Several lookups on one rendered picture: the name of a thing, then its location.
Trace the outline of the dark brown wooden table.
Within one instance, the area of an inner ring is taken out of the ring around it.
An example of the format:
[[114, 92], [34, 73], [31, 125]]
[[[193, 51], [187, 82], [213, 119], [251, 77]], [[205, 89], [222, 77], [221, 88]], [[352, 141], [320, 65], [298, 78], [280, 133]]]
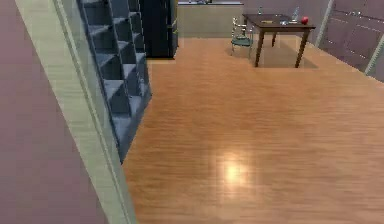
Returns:
[[[306, 43], [308, 41], [309, 34], [312, 30], [316, 28], [315, 25], [303, 25], [301, 23], [293, 24], [290, 23], [289, 16], [284, 14], [243, 14], [244, 23], [251, 23], [254, 27], [259, 30], [258, 42], [256, 48], [255, 62], [254, 66], [259, 66], [259, 59], [261, 55], [261, 50], [264, 43], [264, 37], [266, 33], [272, 33], [272, 45], [275, 45], [276, 36], [278, 33], [302, 33], [301, 43], [297, 55], [297, 59], [295, 62], [295, 67], [298, 68], [306, 47]], [[266, 24], [261, 21], [271, 20], [273, 23]], [[286, 20], [288, 21], [288, 25], [280, 25], [280, 21]]]

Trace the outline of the clear glass bottle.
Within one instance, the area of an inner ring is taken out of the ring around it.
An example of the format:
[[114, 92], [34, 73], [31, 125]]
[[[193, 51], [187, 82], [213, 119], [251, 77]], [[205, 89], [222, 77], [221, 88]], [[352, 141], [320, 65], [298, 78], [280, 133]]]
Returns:
[[298, 23], [299, 11], [300, 11], [300, 7], [297, 6], [295, 8], [294, 12], [292, 13], [290, 23], [293, 23], [293, 24], [297, 24]]

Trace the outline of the grey blue open shelf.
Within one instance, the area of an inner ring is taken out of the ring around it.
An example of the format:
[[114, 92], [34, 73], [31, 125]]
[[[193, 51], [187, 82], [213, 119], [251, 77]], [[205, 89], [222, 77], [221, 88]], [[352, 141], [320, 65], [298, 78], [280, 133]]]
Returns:
[[139, 0], [77, 0], [120, 160], [152, 92]]

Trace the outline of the green metal frame chair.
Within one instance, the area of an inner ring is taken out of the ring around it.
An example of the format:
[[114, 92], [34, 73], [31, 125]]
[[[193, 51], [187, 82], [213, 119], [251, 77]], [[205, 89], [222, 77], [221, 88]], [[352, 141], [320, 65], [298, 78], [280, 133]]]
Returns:
[[248, 55], [251, 55], [254, 42], [254, 27], [247, 28], [246, 24], [239, 24], [236, 18], [232, 19], [231, 30], [231, 53], [234, 53], [235, 47], [247, 47]]

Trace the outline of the black fridge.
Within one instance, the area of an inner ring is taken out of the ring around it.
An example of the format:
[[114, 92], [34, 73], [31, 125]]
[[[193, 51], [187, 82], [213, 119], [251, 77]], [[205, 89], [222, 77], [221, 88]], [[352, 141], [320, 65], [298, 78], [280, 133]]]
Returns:
[[146, 54], [173, 58], [178, 47], [178, 0], [139, 0]]

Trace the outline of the beige kitchen counter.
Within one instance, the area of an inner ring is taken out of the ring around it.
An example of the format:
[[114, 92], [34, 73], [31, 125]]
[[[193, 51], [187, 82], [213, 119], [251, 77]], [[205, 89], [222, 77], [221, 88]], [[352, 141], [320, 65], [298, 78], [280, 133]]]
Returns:
[[178, 2], [177, 28], [183, 38], [230, 38], [232, 19], [240, 20], [244, 4], [240, 1], [213, 0], [203, 4], [196, 0]]

